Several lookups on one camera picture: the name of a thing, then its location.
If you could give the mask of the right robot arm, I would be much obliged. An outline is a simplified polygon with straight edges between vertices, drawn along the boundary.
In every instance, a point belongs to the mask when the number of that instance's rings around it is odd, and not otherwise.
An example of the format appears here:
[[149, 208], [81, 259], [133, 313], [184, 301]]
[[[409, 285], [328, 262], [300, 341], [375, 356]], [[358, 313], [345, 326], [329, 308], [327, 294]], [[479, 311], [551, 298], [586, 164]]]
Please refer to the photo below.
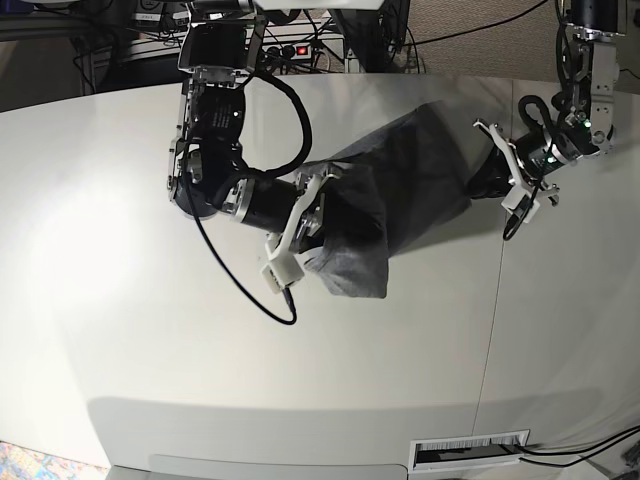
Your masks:
[[[182, 113], [167, 190], [183, 212], [207, 219], [218, 213], [276, 237], [277, 245], [294, 254], [319, 247], [325, 240], [324, 197], [312, 195], [309, 206], [295, 214], [310, 187], [299, 170], [312, 147], [312, 127], [298, 94], [274, 76], [279, 66], [306, 65], [308, 42], [264, 46], [270, 24], [283, 26], [299, 11], [265, 11], [250, 1], [189, 1], [189, 23], [181, 43], [178, 68]], [[243, 157], [240, 136], [246, 118], [245, 89], [258, 79], [278, 90], [292, 104], [301, 127], [301, 147], [292, 160], [260, 170]]]

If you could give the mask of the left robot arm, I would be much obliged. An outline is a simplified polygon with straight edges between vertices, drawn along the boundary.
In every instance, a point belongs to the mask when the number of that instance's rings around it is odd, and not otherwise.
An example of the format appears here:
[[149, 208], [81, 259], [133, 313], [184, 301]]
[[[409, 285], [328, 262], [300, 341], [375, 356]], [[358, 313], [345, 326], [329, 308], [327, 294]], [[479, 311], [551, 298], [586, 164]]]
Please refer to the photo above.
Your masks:
[[562, 1], [555, 7], [560, 90], [550, 101], [537, 95], [519, 100], [517, 112], [526, 132], [518, 139], [504, 136], [498, 124], [475, 121], [493, 148], [467, 185], [473, 199], [500, 198], [508, 209], [528, 200], [557, 205], [559, 189], [546, 176], [611, 147], [620, 72], [616, 41], [625, 34], [626, 4]]

